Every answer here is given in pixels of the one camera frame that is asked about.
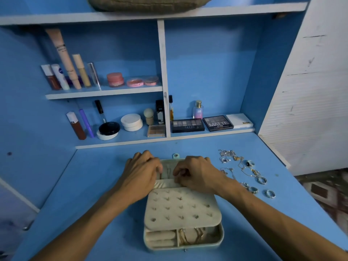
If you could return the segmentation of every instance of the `purple mascara tube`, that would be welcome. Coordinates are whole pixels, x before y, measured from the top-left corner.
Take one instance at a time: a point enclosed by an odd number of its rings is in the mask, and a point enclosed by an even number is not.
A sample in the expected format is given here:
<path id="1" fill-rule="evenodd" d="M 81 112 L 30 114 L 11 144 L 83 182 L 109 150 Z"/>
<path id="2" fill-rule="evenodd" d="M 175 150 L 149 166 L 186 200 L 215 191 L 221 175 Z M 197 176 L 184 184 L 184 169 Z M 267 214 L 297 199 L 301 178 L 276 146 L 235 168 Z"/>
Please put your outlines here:
<path id="1" fill-rule="evenodd" d="M 86 116 L 84 110 L 83 110 L 83 109 L 80 109 L 79 112 L 80 112 L 81 117 L 82 117 L 82 120 L 84 121 L 85 126 L 86 126 L 86 128 L 87 128 L 87 130 L 88 130 L 89 136 L 90 136 L 91 138 L 93 138 L 93 137 L 94 137 L 94 134 L 93 134 L 92 128 L 91 128 L 90 125 L 89 125 L 89 122 L 88 122 L 88 119 L 87 119 L 87 116 Z"/>

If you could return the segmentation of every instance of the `white corrugated panel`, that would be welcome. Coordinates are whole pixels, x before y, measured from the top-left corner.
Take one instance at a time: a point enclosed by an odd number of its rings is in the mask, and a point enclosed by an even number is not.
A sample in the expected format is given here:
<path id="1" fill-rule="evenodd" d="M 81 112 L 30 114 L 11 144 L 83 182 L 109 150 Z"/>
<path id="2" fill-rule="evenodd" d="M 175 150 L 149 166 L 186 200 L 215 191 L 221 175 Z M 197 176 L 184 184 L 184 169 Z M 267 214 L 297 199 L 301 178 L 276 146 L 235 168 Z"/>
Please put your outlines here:
<path id="1" fill-rule="evenodd" d="M 348 167 L 348 0 L 312 0 L 259 134 L 294 175 Z"/>

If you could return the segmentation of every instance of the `pink perfume bottle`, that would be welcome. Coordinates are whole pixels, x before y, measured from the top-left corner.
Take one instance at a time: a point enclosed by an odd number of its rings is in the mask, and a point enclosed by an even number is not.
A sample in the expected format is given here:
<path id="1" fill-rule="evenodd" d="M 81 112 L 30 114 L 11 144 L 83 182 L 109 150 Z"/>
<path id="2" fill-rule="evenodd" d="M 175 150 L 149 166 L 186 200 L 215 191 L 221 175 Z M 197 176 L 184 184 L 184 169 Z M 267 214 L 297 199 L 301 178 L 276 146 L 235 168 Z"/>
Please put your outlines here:
<path id="1" fill-rule="evenodd" d="M 196 106 L 194 107 L 194 114 L 193 118 L 203 118 L 203 106 L 202 106 L 202 101 L 197 100 L 196 101 Z"/>

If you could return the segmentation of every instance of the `hand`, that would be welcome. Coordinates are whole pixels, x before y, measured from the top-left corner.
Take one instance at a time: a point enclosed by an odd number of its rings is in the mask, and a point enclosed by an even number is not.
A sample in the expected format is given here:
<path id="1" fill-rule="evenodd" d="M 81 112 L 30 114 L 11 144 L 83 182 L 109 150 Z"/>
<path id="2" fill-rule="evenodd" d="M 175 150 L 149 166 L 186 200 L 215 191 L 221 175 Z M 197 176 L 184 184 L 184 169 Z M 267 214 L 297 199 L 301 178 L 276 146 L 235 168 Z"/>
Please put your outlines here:
<path id="1" fill-rule="evenodd" d="M 202 193 L 216 194 L 226 176 L 216 169 L 209 158 L 187 156 L 174 171 L 175 182 Z"/>
<path id="2" fill-rule="evenodd" d="M 150 151 L 135 153 L 133 158 L 127 160 L 115 188 L 124 193 L 132 204 L 149 194 L 154 188 L 157 172 L 162 173 L 162 170 L 159 158 L 154 158 Z"/>

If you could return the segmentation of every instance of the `beige foundation tube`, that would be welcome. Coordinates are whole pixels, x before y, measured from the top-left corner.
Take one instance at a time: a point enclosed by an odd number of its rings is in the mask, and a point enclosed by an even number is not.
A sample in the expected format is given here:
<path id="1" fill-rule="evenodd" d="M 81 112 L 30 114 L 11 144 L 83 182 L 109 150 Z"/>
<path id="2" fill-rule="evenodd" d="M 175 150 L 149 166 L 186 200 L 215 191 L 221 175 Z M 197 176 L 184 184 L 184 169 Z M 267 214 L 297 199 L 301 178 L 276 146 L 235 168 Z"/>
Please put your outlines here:
<path id="1" fill-rule="evenodd" d="M 67 48 L 65 47 L 64 40 L 61 34 L 61 31 L 58 28 L 45 29 L 46 33 L 49 35 L 53 44 L 57 48 L 58 54 L 61 57 L 63 65 L 67 70 L 69 78 L 71 79 L 74 87 L 76 89 L 81 89 L 81 84 L 79 82 L 79 78 L 76 74 L 74 65 L 71 62 L 69 54 L 67 52 Z"/>
<path id="2" fill-rule="evenodd" d="M 82 62 L 80 54 L 72 55 L 72 57 L 74 58 L 76 67 L 79 69 L 80 76 L 82 81 L 84 82 L 85 87 L 91 87 L 88 75 L 86 73 L 85 65 Z"/>

